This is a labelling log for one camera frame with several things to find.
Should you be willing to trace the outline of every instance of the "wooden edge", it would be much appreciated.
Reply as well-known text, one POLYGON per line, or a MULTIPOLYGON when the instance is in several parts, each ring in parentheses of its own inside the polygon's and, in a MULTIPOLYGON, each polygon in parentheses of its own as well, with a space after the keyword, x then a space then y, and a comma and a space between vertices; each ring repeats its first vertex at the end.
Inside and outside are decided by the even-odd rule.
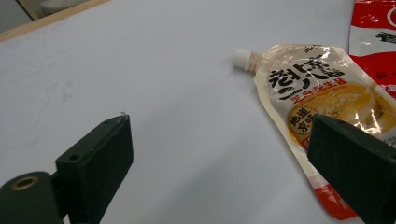
POLYGON ((20 27, 17 27, 15 29, 5 31, 0 34, 0 43, 5 42, 9 39, 15 38, 17 36, 27 34, 29 32, 37 30, 43 26, 55 23, 56 21, 61 21, 65 18, 73 16, 81 11, 87 10, 92 7, 96 7, 100 4, 103 4, 108 1, 110 1, 110 0, 90 0, 88 2, 79 4, 74 7, 70 7, 68 9, 65 9, 63 11, 57 12, 52 15, 49 15, 49 16, 39 19, 37 21, 32 21, 32 22, 24 24, 20 27))

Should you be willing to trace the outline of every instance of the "white cap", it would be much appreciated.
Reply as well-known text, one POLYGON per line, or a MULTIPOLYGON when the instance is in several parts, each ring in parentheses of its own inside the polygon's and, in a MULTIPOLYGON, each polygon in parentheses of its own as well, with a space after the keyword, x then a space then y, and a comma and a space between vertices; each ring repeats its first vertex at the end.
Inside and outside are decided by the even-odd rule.
POLYGON ((250 51, 244 49, 237 49, 233 55, 233 66, 248 70, 250 51))

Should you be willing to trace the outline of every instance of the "food pouch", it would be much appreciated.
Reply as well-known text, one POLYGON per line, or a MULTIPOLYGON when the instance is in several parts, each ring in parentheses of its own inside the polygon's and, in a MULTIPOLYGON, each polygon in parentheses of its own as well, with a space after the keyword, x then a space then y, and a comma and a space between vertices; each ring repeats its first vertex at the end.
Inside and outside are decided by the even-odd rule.
POLYGON ((396 98, 396 1, 355 0, 349 55, 396 98))
POLYGON ((256 74, 263 106, 328 213, 339 220, 356 216, 307 159, 312 118, 342 119, 395 146, 395 100, 336 47, 277 45, 264 54, 238 50, 233 64, 256 74))

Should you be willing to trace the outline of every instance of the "white table surface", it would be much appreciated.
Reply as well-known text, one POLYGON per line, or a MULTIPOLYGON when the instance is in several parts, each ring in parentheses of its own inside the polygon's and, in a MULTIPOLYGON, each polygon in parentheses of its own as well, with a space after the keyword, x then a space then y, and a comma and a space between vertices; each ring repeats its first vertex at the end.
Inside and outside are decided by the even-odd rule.
POLYGON ((0 43, 0 184, 52 174, 123 111, 134 164, 102 223, 338 223, 253 76, 231 62, 235 48, 347 49, 352 10, 353 0, 112 0, 0 43))

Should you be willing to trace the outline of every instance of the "red packaging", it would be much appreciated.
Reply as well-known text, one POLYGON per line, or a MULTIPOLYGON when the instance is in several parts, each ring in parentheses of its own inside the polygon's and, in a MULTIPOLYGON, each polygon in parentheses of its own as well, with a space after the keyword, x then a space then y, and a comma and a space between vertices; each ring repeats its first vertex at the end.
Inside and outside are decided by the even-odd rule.
POLYGON ((396 0, 355 0, 349 54, 396 99, 396 0))

